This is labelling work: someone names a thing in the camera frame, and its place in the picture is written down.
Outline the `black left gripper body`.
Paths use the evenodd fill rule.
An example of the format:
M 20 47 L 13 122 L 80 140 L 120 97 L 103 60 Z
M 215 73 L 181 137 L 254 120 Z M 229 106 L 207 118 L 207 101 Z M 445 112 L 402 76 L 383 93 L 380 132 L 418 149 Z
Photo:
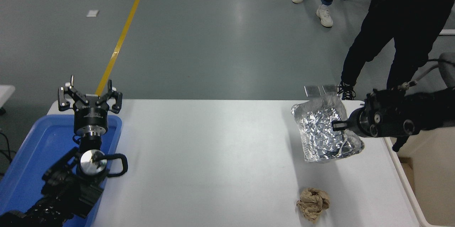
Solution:
M 74 106 L 74 132 L 86 133 L 88 126 L 95 126 L 95 131 L 98 133 L 106 133 L 108 131 L 108 115 L 109 106 L 107 104 L 95 107 Z

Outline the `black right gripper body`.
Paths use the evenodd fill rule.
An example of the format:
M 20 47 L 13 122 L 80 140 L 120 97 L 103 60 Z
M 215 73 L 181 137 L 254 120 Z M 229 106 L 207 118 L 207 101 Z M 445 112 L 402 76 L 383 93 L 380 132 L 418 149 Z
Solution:
M 362 115 L 363 108 L 358 108 L 351 112 L 347 120 L 347 129 L 351 130 L 353 133 L 359 137 L 363 137 L 363 129 L 360 123 L 360 117 Z

